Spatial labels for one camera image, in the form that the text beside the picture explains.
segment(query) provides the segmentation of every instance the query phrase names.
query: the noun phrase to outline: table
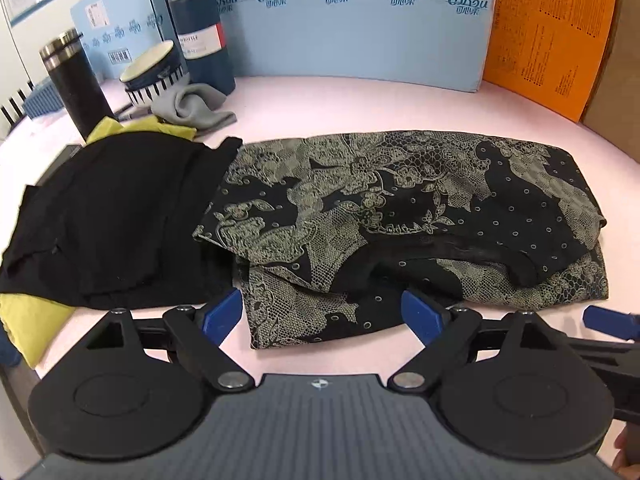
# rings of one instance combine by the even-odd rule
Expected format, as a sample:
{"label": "table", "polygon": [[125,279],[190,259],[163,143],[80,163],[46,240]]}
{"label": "table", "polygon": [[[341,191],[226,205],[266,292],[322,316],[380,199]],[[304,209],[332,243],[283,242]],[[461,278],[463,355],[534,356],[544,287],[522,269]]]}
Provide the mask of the table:
{"label": "table", "polygon": [[[112,105],[119,98],[126,99],[116,84],[105,89],[105,94]],[[217,146],[226,136],[255,142],[339,132],[430,129],[513,137],[563,148],[574,156],[608,221],[600,242],[610,299],[596,303],[640,314],[635,288],[640,276],[640,230],[636,227],[640,218],[640,165],[579,124],[486,82],[471,94],[347,78],[238,78],[237,89],[223,109],[234,111],[238,122],[205,138],[209,146]],[[34,132],[32,124],[22,124],[0,146],[0,247],[10,239],[24,185],[34,184],[65,144],[79,141],[73,124],[61,118],[39,132]],[[612,339],[582,325],[585,306],[550,308],[541,315],[569,336]],[[490,318],[500,318],[507,312],[503,308],[474,307]],[[133,316],[159,317],[165,310],[137,310]],[[39,376],[43,377],[103,315],[101,311],[78,309],[37,366]],[[250,349],[243,316],[221,348],[256,381],[265,373],[377,373],[386,382],[393,371],[422,349],[422,344],[407,327],[399,326],[357,338],[255,351]],[[600,456],[606,462],[614,456],[612,439],[621,427],[614,422],[602,446]]]}

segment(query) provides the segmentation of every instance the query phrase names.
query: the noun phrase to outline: white label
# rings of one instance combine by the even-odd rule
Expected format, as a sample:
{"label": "white label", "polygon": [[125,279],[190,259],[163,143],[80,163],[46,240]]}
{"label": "white label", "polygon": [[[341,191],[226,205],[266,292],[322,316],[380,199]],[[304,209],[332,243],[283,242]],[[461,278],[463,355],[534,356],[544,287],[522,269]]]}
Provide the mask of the white label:
{"label": "white label", "polygon": [[98,0],[91,5],[87,5],[84,8],[84,12],[86,12],[86,16],[89,19],[91,28],[101,28],[109,26],[107,9],[104,8],[104,2],[102,0]]}
{"label": "white label", "polygon": [[205,57],[225,46],[225,37],[220,23],[190,34],[178,34],[178,41],[180,41],[184,59]]}

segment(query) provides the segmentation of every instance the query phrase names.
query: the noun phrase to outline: black cloth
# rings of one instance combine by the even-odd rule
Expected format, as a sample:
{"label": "black cloth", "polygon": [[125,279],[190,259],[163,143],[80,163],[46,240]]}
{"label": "black cloth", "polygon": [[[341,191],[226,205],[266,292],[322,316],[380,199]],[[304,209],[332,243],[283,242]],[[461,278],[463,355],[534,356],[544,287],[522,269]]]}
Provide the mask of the black cloth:
{"label": "black cloth", "polygon": [[214,297],[230,285],[230,255],[191,234],[240,145],[157,132],[89,144],[27,188],[0,292],[98,309]]}
{"label": "black cloth", "polygon": [[244,145],[195,235],[242,258],[263,348],[399,324],[408,285],[445,306],[606,298],[605,223],[564,150],[393,131]]}

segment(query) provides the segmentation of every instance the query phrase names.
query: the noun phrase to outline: yellow cloth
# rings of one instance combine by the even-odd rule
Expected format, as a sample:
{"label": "yellow cloth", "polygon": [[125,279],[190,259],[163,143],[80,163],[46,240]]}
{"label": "yellow cloth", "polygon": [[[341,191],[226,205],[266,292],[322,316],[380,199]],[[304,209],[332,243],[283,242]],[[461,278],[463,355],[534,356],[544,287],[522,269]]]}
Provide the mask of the yellow cloth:
{"label": "yellow cloth", "polygon": [[[127,132],[158,132],[187,140],[193,140],[196,135],[195,128],[164,124],[155,116],[133,121],[126,126],[105,117],[91,132],[86,143]],[[0,294],[0,319],[4,330],[31,368],[40,362],[45,350],[74,310],[75,307],[27,294]]]}

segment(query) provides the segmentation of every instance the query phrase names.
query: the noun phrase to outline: human hand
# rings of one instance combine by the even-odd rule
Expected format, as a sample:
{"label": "human hand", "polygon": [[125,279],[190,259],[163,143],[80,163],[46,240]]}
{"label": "human hand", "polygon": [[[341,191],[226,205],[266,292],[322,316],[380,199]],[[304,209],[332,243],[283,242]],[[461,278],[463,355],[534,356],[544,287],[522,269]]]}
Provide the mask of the human hand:
{"label": "human hand", "polygon": [[628,429],[625,426],[625,429],[620,432],[613,443],[613,446],[620,451],[615,459],[613,459],[611,468],[625,480],[640,480],[640,464],[629,464],[626,459],[625,447],[627,435]]}

